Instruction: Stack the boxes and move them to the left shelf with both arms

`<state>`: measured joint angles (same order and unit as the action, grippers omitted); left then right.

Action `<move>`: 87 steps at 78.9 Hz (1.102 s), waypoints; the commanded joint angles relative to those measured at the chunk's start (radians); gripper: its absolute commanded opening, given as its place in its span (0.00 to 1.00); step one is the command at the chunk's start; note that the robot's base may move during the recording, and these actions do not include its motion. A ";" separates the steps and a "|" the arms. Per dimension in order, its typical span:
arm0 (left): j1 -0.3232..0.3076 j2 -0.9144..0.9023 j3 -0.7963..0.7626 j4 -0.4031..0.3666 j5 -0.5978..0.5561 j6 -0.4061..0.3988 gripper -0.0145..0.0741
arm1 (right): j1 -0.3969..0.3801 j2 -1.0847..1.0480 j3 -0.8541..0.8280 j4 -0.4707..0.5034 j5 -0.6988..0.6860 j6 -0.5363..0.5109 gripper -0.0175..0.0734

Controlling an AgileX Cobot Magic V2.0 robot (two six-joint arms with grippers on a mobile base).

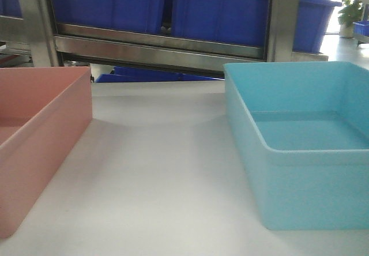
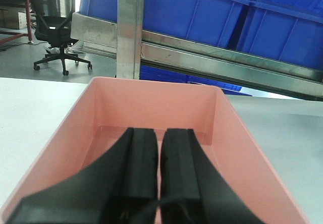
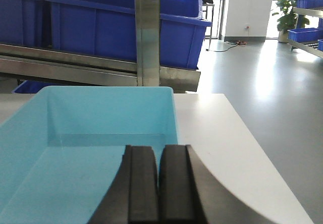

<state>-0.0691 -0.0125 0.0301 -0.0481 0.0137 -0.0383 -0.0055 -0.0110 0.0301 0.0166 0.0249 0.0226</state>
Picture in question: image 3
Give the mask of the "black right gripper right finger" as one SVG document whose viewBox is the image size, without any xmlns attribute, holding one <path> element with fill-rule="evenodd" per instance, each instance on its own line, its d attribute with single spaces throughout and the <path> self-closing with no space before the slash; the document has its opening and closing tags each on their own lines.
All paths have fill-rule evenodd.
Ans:
<svg viewBox="0 0 323 224">
<path fill-rule="evenodd" d="M 233 195 L 190 145 L 166 145 L 159 168 L 160 223 L 272 223 Z"/>
</svg>

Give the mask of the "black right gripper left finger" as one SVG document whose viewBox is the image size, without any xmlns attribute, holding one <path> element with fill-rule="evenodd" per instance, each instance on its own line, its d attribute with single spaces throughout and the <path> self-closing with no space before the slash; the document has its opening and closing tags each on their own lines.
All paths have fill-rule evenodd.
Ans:
<svg viewBox="0 0 323 224">
<path fill-rule="evenodd" d="M 158 223 L 157 168 L 151 147 L 126 146 L 118 172 L 88 223 Z"/>
</svg>

